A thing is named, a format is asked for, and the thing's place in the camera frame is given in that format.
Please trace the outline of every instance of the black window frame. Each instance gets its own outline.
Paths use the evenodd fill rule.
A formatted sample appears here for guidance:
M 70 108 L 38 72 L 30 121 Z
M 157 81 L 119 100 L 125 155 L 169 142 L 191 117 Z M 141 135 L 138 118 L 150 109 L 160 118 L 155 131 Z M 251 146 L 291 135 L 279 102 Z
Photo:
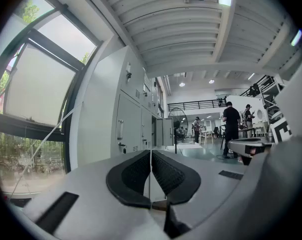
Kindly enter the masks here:
M 75 72 L 72 82 L 69 85 L 69 88 L 64 97 L 63 103 L 61 104 L 59 121 L 61 120 L 62 111 L 65 107 L 63 116 L 68 114 L 74 107 L 75 98 L 79 91 L 82 79 L 86 73 L 90 62 L 92 61 L 94 55 L 97 53 L 100 48 L 102 41 L 98 40 L 94 34 L 82 23 L 76 16 L 74 16 L 69 10 L 66 4 L 61 4 L 58 0 L 45 0 L 53 9 L 44 13 L 33 22 L 29 23 L 18 35 L 16 35 L 8 46 L 4 49 L 0 55 L 0 80 L 6 71 L 7 65 L 14 57 L 18 49 L 24 44 L 23 48 L 27 44 L 39 49 L 41 52 L 48 55 L 50 58 L 54 59 L 58 63 L 66 66 L 70 70 Z M 83 33 L 94 45 L 95 48 L 91 51 L 91 56 L 86 64 L 83 64 L 77 58 L 69 54 L 63 48 L 58 46 L 56 43 L 51 41 L 49 38 L 41 34 L 38 29 L 44 26 L 49 21 L 63 15 L 67 20 L 72 23 L 81 33 Z M 14 62 L 14 66 L 19 61 L 19 55 Z M 10 83 L 8 84 L 5 92 L 10 88 Z M 3 113 L 5 112 L 6 97 L 4 96 L 3 103 Z M 63 142 L 64 146 L 64 168 L 65 172 L 68 173 L 71 171 L 70 158 L 69 158 L 69 136 L 70 136 L 70 125 L 71 125 L 71 116 L 67 118 L 63 123 L 61 128 L 57 128 L 52 135 L 48 138 L 48 141 L 54 142 Z M 43 123 L 36 123 L 14 116 L 1 114 L 0 113 L 0 132 L 14 135 L 22 138 L 29 138 L 35 140 L 43 140 L 52 130 L 53 126 L 45 125 Z

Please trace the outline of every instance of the black rectangular slot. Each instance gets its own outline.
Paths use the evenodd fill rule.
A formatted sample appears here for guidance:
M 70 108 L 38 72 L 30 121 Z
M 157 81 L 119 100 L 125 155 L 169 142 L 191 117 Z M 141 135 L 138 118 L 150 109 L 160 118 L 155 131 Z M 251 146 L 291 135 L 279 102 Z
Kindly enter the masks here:
M 77 194 L 64 192 L 37 220 L 36 224 L 52 235 L 78 197 Z
M 231 178 L 231 179 L 236 179 L 236 180 L 241 180 L 243 177 L 243 174 L 232 172 L 232 171 L 227 171 L 227 170 L 222 170 L 219 172 L 220 175 Z

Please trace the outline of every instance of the standing person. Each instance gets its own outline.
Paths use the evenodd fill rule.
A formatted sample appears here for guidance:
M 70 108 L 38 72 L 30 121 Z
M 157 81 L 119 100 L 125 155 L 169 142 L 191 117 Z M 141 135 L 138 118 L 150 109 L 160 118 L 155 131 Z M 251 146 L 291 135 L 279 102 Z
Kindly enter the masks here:
M 200 127 L 203 127 L 198 121 L 200 121 L 200 118 L 197 116 L 193 122 L 195 143 L 199 143 Z
M 248 104 L 248 105 L 245 106 L 245 111 L 244 111 L 244 114 L 245 114 L 245 125 L 246 125 L 247 129 L 251 129 L 252 128 L 252 118 L 255 118 L 255 116 L 253 116 L 253 114 L 255 112 L 253 111 L 253 113 L 251 114 L 250 108 L 252 108 L 252 107 L 250 106 L 250 104 Z M 248 138 L 252 137 L 252 130 L 248 130 L 247 131 L 247 137 Z
M 228 159 L 228 142 L 231 140 L 237 140 L 239 138 L 238 128 L 241 125 L 241 118 L 239 112 L 232 107 L 232 103 L 228 101 L 226 103 L 227 108 L 223 112 L 223 122 L 225 124 L 225 146 L 223 150 L 223 158 Z M 233 152 L 234 158 L 238 157 L 238 154 Z

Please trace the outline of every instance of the cabinet vent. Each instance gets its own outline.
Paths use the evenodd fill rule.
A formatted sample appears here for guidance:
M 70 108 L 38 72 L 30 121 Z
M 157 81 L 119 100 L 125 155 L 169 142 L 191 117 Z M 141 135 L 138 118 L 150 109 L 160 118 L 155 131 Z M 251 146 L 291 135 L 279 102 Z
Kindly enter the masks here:
M 135 96 L 140 99 L 140 92 L 137 89 L 135 90 Z

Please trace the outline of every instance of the black pole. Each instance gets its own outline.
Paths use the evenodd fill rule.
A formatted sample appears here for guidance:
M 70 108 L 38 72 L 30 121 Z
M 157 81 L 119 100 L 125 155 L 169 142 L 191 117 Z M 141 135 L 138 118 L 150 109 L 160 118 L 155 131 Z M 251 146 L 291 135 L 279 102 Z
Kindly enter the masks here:
M 175 153 L 177 153 L 177 128 L 174 128 Z

